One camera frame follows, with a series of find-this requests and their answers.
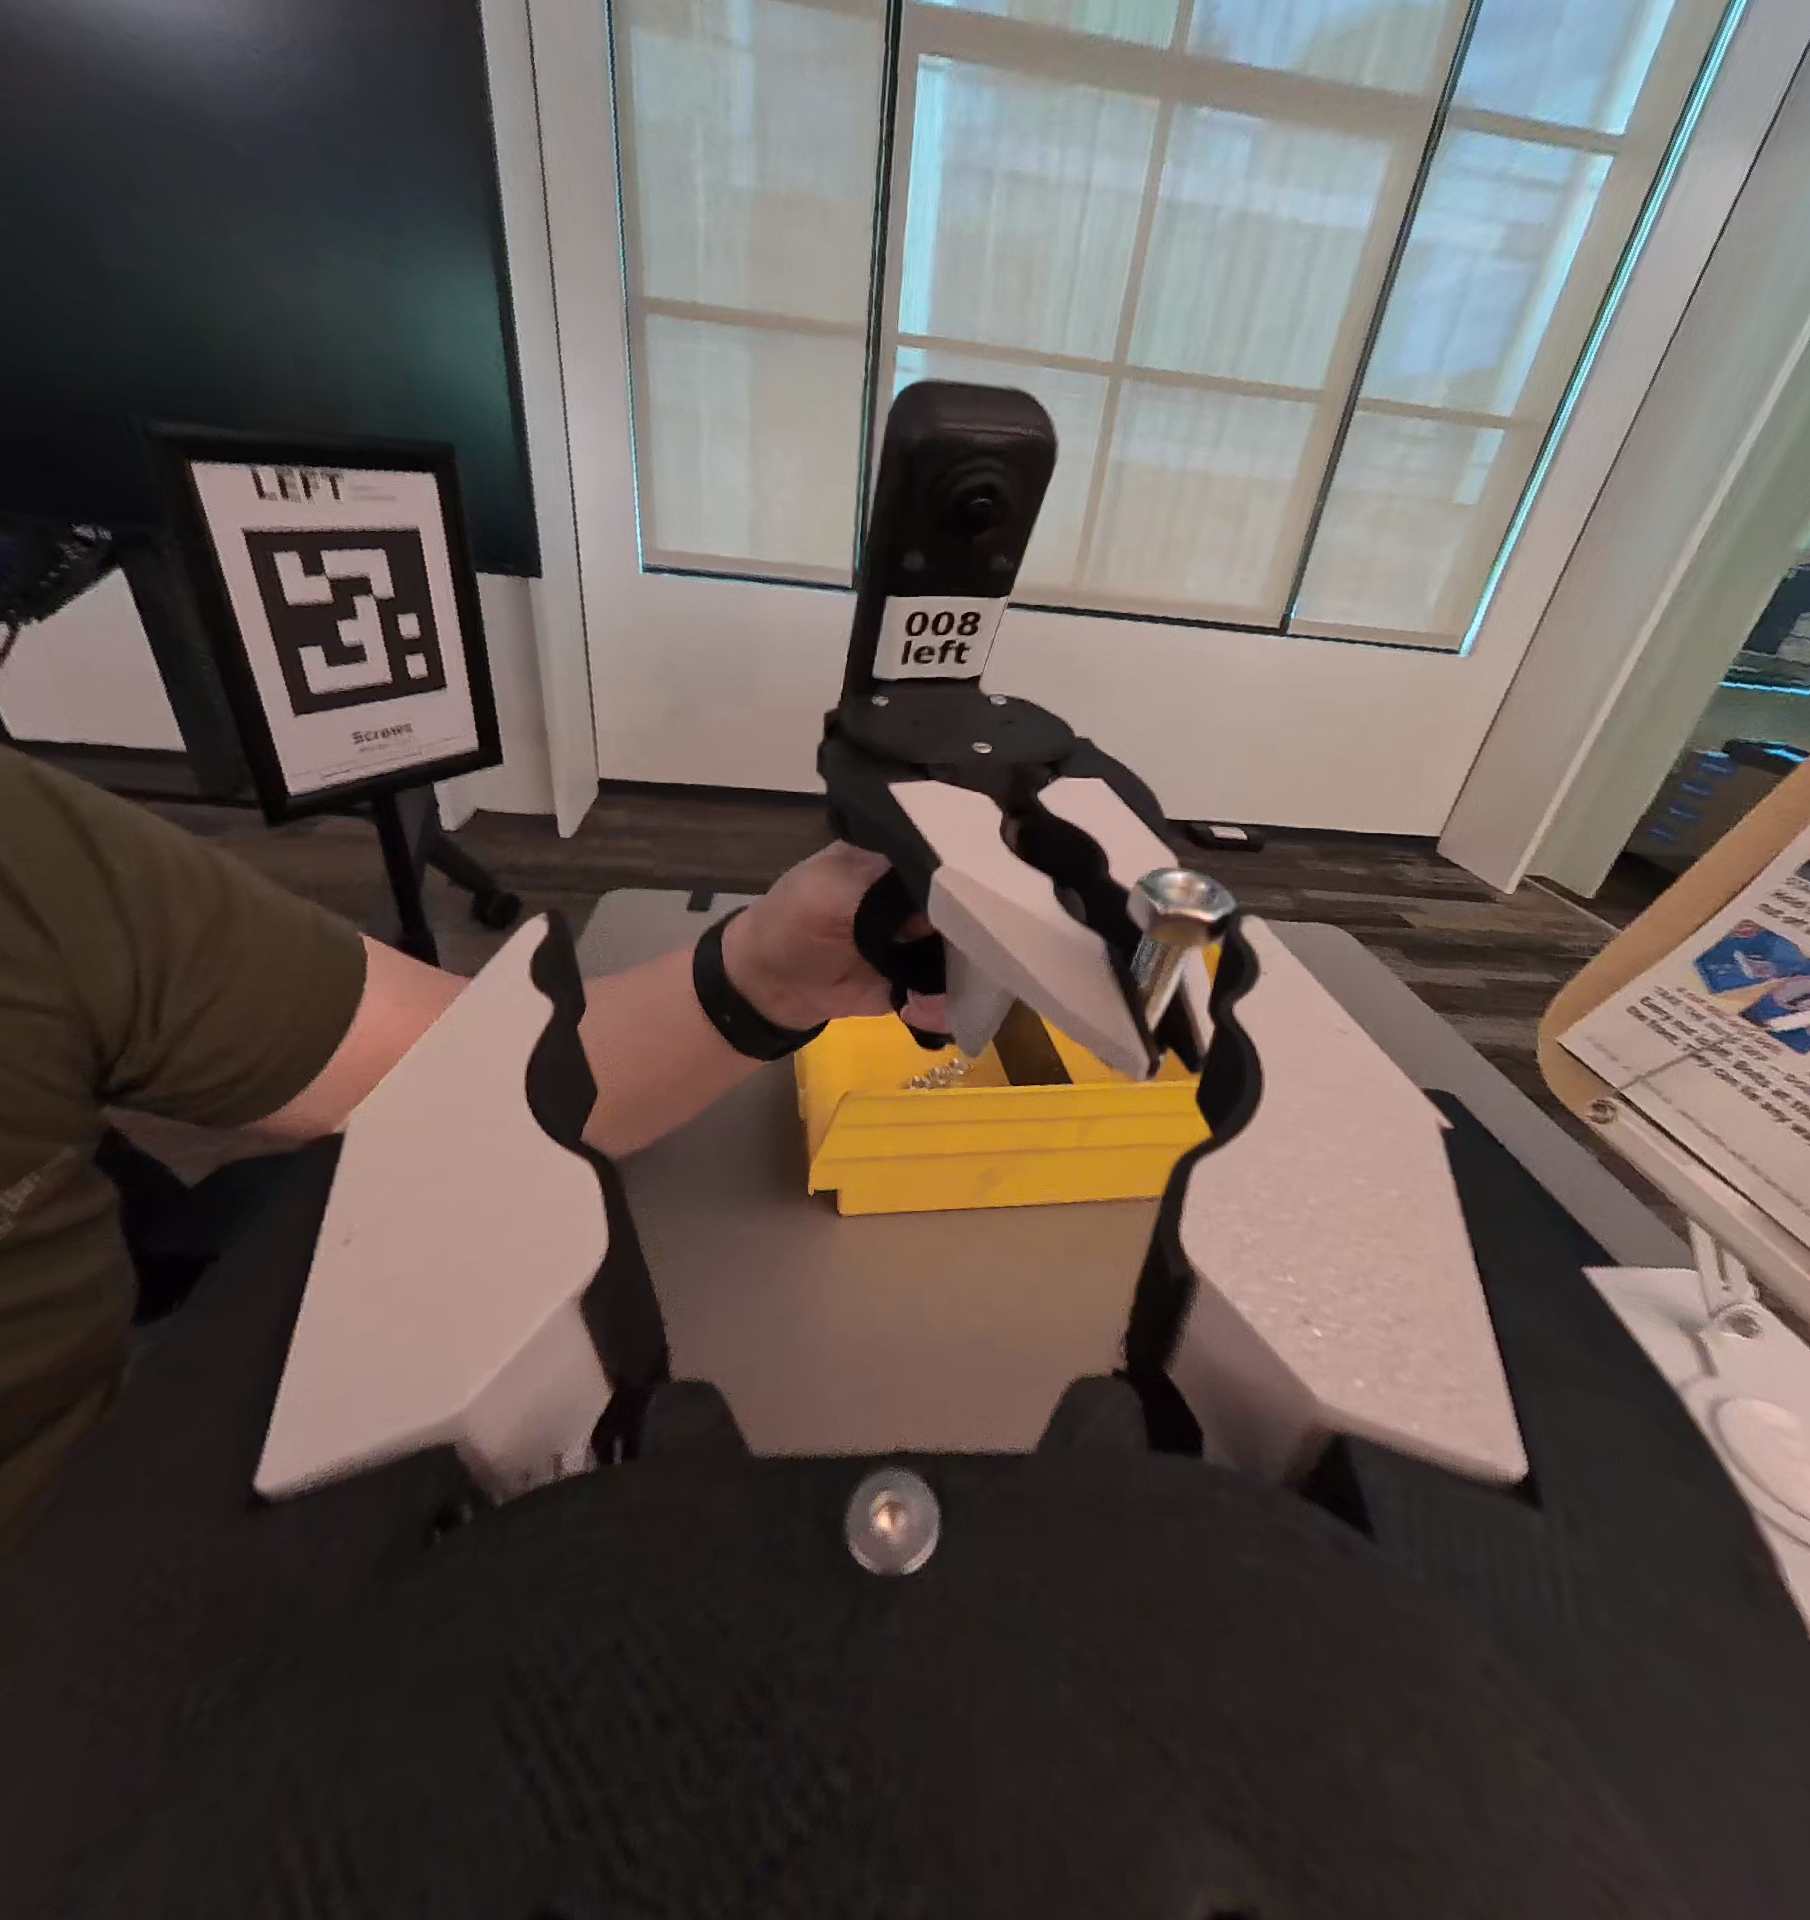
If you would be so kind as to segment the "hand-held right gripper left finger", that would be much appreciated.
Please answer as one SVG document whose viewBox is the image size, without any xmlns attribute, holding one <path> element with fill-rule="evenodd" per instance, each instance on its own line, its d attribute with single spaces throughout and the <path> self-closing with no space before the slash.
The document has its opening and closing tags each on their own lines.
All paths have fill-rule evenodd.
<svg viewBox="0 0 1810 1920">
<path fill-rule="evenodd" d="M 573 1141 L 545 1014 L 582 1020 L 575 940 L 543 916 L 352 1114 L 255 1491 L 289 1501 L 449 1448 L 488 1501 L 639 1453 L 671 1371 L 617 1168 Z"/>
</svg>

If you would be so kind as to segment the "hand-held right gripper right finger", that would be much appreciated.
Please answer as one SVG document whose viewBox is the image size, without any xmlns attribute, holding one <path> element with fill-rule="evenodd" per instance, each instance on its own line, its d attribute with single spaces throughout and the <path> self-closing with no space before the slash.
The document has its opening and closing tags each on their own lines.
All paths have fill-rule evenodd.
<svg viewBox="0 0 1810 1920">
<path fill-rule="evenodd" d="M 1448 1119 L 1261 919 L 1124 1332 L 1158 1453 L 1293 1484 L 1341 1441 L 1516 1489 Z"/>
</svg>

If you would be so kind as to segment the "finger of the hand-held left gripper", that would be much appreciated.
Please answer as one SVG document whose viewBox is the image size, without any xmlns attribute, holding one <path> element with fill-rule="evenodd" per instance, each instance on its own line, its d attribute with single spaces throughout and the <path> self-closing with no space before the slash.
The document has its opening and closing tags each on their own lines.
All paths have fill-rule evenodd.
<svg viewBox="0 0 1810 1920">
<path fill-rule="evenodd" d="M 1137 877 L 1178 866 L 1158 829 L 1108 776 L 1064 776 L 1045 785 L 1023 820 L 1023 856 L 1055 889 L 1061 906 L 1096 938 L 1116 992 L 1114 1041 L 1084 1047 L 1131 1076 L 1155 1074 L 1163 1059 L 1204 1064 L 1204 969 L 1186 979 L 1181 1005 L 1158 1041 L 1141 1026 L 1128 961 L 1137 940 L 1128 894 Z"/>
<path fill-rule="evenodd" d="M 1021 1000 L 1082 1049 L 1086 1038 L 1112 1043 L 1116 992 L 1103 951 L 1006 841 L 1002 806 L 937 780 L 894 781 L 890 796 L 935 859 L 926 913 L 959 964 L 959 982 L 945 991 L 955 1038 L 982 1047 L 994 1018 Z"/>
</svg>

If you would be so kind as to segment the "yellow bin with divider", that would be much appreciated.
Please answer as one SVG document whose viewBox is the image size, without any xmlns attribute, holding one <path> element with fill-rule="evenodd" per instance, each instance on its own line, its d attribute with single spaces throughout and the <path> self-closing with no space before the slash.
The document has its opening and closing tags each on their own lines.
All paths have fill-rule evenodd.
<svg viewBox="0 0 1810 1920">
<path fill-rule="evenodd" d="M 1020 1002 L 961 1085 L 901 1091 L 953 1052 L 894 1015 L 835 1022 L 799 1051 L 808 1190 L 845 1218 L 1131 1202 L 1158 1198 L 1206 1132 L 1181 1062 L 1134 1083 Z"/>
</svg>

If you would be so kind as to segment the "person's left forearm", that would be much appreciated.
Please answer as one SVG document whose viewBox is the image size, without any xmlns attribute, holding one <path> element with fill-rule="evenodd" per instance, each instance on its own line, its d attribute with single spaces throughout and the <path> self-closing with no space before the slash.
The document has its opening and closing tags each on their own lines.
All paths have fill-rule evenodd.
<svg viewBox="0 0 1810 1920">
<path fill-rule="evenodd" d="M 343 1132 L 471 989 L 370 936 L 363 948 L 366 991 L 341 1047 L 303 1093 L 252 1123 L 260 1137 L 311 1143 Z M 558 1007 L 534 998 L 545 1023 L 527 1065 L 557 1065 L 561 1093 L 593 1095 L 566 1118 L 575 1123 L 573 1141 L 594 1155 L 624 1159 L 651 1146 L 757 1070 L 702 1011 L 691 948 L 587 982 L 582 998 L 569 1038 L 558 1036 Z"/>
</svg>

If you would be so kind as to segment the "person's left hand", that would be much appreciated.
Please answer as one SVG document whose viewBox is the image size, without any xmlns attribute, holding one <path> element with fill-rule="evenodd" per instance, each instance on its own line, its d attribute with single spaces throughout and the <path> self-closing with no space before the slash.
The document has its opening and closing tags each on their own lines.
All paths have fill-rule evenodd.
<svg viewBox="0 0 1810 1920">
<path fill-rule="evenodd" d="M 893 873 L 876 852 L 835 841 L 784 872 L 724 933 L 725 977 L 779 1030 L 893 1014 L 890 984 L 852 936 L 858 908 Z"/>
</svg>

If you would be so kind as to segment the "black wristband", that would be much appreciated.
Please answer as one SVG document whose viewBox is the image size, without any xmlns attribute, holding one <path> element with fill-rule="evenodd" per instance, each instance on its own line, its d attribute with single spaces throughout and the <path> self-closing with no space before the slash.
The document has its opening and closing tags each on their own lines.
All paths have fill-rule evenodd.
<svg viewBox="0 0 1810 1920">
<path fill-rule="evenodd" d="M 702 927 L 692 948 L 692 991 L 708 1023 L 725 1047 L 749 1062 L 774 1064 L 813 1044 L 828 1027 L 789 1027 L 766 1018 L 725 969 L 725 933 L 749 906 L 741 905 Z"/>
</svg>

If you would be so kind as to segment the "black rolling stand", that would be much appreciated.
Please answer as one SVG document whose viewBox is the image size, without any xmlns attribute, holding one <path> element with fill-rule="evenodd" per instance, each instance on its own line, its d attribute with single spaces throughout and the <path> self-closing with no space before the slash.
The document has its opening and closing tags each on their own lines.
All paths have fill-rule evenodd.
<svg viewBox="0 0 1810 1920">
<path fill-rule="evenodd" d="M 396 947 L 429 967 L 441 965 L 437 936 L 423 898 L 423 877 L 436 872 L 469 897 L 471 917 L 488 932 L 518 925 L 523 903 L 502 886 L 475 856 L 455 844 L 437 813 L 437 792 L 429 784 L 393 789 L 370 802 L 393 906 Z"/>
</svg>

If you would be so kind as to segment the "white stand base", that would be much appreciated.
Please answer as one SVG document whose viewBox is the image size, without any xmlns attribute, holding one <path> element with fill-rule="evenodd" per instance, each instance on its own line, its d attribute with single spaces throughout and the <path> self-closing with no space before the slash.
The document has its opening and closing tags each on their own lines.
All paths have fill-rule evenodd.
<svg viewBox="0 0 1810 1920">
<path fill-rule="evenodd" d="M 1689 1269 L 1587 1277 L 1686 1403 L 1810 1632 L 1810 1346 L 1764 1306 L 1713 1314 Z"/>
</svg>

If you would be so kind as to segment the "wooden display board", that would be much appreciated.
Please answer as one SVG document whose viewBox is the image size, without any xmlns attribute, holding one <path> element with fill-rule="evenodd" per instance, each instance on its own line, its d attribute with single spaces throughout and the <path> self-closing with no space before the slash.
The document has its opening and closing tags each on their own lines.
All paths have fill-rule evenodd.
<svg viewBox="0 0 1810 1920">
<path fill-rule="evenodd" d="M 1810 754 L 1557 994 L 1540 1062 L 1810 1331 Z"/>
</svg>

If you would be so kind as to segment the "large gridded window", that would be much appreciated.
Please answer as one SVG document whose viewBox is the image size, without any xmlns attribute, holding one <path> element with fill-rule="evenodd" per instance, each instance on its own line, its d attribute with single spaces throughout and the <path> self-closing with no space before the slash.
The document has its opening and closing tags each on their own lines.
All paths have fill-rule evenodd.
<svg viewBox="0 0 1810 1920">
<path fill-rule="evenodd" d="M 1741 5 L 607 5 L 641 566 L 846 585 L 1006 385 L 1026 603 L 1467 655 Z"/>
</svg>

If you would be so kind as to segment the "framed marker sign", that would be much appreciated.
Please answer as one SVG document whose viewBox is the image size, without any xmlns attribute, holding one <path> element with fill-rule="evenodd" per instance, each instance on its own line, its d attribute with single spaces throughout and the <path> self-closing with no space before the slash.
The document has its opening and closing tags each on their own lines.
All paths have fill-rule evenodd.
<svg viewBox="0 0 1810 1920">
<path fill-rule="evenodd" d="M 146 445 L 269 820 L 505 760 L 451 445 L 158 422 Z"/>
</svg>

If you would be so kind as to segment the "black equipment stand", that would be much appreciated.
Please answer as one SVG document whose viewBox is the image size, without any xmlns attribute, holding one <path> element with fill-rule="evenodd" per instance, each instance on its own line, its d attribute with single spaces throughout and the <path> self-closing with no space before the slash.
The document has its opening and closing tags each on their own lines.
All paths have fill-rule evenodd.
<svg viewBox="0 0 1810 1920">
<path fill-rule="evenodd" d="M 118 546 L 115 534 L 100 526 L 0 518 L 0 666 L 23 627 L 98 585 L 116 567 Z M 0 740 L 8 738 L 0 718 Z"/>
</svg>

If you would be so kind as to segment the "large dark screen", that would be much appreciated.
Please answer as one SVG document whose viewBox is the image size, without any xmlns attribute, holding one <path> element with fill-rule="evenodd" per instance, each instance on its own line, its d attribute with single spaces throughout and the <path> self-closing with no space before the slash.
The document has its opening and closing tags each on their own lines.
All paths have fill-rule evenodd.
<svg viewBox="0 0 1810 1920">
<path fill-rule="evenodd" d="M 475 3 L 0 3 L 0 512 L 150 526 L 143 426 L 452 445 L 541 569 Z"/>
</svg>

